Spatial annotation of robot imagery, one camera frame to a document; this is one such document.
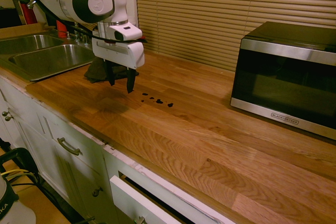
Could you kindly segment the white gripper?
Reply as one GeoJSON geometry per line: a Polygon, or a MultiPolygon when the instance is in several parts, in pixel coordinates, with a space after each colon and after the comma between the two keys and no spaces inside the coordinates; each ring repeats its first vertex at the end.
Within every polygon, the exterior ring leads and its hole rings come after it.
{"type": "Polygon", "coordinates": [[[106,75],[111,86],[115,84],[113,62],[127,68],[127,92],[134,88],[138,68],[144,65],[144,47],[141,42],[107,44],[100,39],[92,39],[92,50],[96,57],[106,60],[106,75]]]}

